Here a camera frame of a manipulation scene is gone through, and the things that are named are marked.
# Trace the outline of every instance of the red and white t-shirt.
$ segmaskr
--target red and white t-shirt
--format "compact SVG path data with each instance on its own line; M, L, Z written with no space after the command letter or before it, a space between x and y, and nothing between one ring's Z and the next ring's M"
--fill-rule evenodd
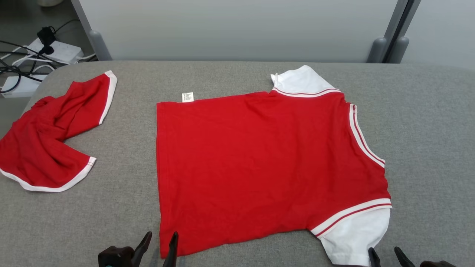
M0 172L30 191L61 192L80 182L96 158L63 141L102 124L116 84L108 71L36 102L0 140Z
M298 229L334 264L369 266L391 208L357 108L310 67L270 93L157 104L161 257Z

